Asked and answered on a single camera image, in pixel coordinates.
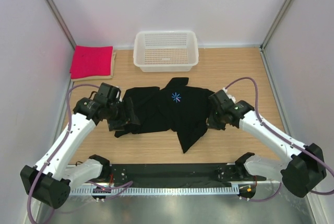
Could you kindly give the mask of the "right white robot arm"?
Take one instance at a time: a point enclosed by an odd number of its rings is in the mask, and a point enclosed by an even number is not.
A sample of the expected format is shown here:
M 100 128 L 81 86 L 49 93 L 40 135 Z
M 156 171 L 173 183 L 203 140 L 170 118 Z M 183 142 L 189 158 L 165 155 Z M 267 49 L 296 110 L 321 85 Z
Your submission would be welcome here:
M 209 97 L 212 110 L 209 128 L 224 130 L 231 125 L 250 133 L 269 147 L 279 160 L 271 160 L 253 153 L 241 156 L 236 164 L 241 172 L 281 182 L 293 195 L 303 198 L 326 176 L 322 149 L 312 143 L 306 145 L 269 123 L 246 101 L 236 101 L 225 89 Z

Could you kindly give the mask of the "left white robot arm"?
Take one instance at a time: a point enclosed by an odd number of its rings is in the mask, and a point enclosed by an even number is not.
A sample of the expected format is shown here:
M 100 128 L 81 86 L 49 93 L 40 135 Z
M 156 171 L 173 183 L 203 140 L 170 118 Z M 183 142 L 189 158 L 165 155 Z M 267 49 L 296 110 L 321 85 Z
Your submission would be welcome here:
M 132 99 L 122 96 L 120 88 L 102 83 L 93 98 L 80 99 L 70 110 L 67 126 L 46 154 L 33 167 L 22 168 L 20 177 L 27 195 L 58 209 L 71 190 L 91 180 L 107 179 L 111 174 L 110 162 L 98 155 L 66 168 L 83 140 L 103 120 L 111 131 L 140 123 Z

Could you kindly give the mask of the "black t-shirt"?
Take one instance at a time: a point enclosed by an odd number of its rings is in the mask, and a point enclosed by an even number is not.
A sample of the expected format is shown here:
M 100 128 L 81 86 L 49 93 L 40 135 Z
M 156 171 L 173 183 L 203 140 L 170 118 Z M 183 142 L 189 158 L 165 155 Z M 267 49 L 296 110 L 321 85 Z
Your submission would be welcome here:
M 172 130 L 177 133 L 183 153 L 186 153 L 207 131 L 211 112 L 209 97 L 213 91 L 188 86 L 188 77 L 174 77 L 164 87 L 135 87 L 126 90 L 140 124 L 126 125 L 115 132 L 123 135 L 155 133 Z

